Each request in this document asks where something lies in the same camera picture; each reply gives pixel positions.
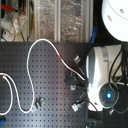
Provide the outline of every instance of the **pegboard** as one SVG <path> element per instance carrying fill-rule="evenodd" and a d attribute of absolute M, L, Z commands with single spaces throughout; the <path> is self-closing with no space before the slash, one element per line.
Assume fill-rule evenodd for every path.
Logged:
<path fill-rule="evenodd" d="M 0 44 L 0 72 L 9 74 L 15 81 L 21 107 L 27 110 L 32 101 L 32 90 L 26 72 L 27 53 L 32 43 L 1 43 Z M 73 59 L 79 55 L 86 59 L 89 44 L 55 43 L 64 61 L 79 72 Z M 46 42 L 36 44 L 31 52 L 29 61 L 30 74 L 35 88 L 35 101 L 41 97 L 45 105 L 35 113 L 24 114 L 19 110 L 15 90 L 11 111 L 5 115 L 6 123 L 1 128 L 85 128 L 86 106 L 74 113 L 70 106 L 84 92 L 82 88 L 71 91 L 70 86 L 64 84 L 64 76 L 70 71 L 61 63 L 52 46 Z M 126 107 L 126 95 L 118 103 L 118 109 Z M 10 104 L 9 87 L 0 77 L 0 112 L 7 110 Z M 103 111 L 103 120 L 109 127 L 127 127 L 127 114 L 114 113 L 109 116 L 108 110 Z"/>

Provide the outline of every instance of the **electronic device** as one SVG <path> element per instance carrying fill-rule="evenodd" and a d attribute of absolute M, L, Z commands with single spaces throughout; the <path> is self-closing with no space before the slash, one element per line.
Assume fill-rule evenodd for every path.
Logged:
<path fill-rule="evenodd" d="M 87 94 L 89 101 L 95 105 L 98 111 L 102 111 L 103 108 L 109 109 L 113 107 L 118 100 L 119 92 L 109 86 L 108 76 L 114 58 L 117 56 L 120 49 L 121 45 L 94 47 L 87 56 L 86 72 L 89 80 Z M 120 62 L 121 55 L 118 57 L 113 67 L 112 75 Z M 119 69 L 116 76 L 121 75 L 122 71 Z M 110 84 L 117 88 L 112 79 Z M 89 104 L 88 109 L 96 111 L 91 104 Z"/>

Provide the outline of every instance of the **blue light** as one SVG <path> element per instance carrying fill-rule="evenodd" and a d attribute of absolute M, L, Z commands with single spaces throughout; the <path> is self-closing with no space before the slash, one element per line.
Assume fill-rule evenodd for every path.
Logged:
<path fill-rule="evenodd" d="M 111 93 L 108 92 L 108 93 L 107 93 L 107 98 L 110 99 L 111 97 L 112 97 Z"/>

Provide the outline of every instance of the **white robot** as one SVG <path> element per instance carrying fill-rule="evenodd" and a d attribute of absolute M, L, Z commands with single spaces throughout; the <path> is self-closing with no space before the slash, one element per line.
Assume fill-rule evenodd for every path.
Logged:
<path fill-rule="evenodd" d="M 102 18 L 107 30 L 113 37 L 123 42 L 128 42 L 127 5 L 128 0 L 103 0 L 102 4 Z M 108 76 L 110 67 L 120 49 L 120 45 L 94 47 L 88 54 L 86 61 L 87 77 L 89 78 L 87 93 L 90 102 L 96 106 L 98 111 L 102 111 L 103 108 L 111 108 L 118 100 L 119 94 L 109 86 Z M 121 55 L 113 67 L 113 72 L 120 61 Z M 96 111 L 90 104 L 88 109 Z"/>

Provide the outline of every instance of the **white dome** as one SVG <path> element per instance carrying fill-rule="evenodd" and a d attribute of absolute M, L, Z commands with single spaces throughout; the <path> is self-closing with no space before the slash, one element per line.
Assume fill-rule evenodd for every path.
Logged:
<path fill-rule="evenodd" d="M 128 0 L 103 0 L 102 18 L 107 30 L 120 41 L 128 42 Z"/>

